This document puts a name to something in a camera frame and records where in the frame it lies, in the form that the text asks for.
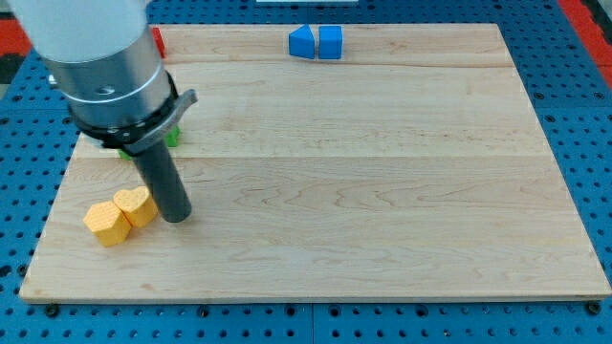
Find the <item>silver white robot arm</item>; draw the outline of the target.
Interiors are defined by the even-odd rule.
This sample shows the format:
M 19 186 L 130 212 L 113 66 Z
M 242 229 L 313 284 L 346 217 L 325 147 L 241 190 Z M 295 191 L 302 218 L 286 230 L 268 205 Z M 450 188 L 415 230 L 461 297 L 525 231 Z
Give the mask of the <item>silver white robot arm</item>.
M 9 6 L 83 134 L 131 156 L 165 147 L 197 97 L 177 92 L 143 1 L 10 0 Z

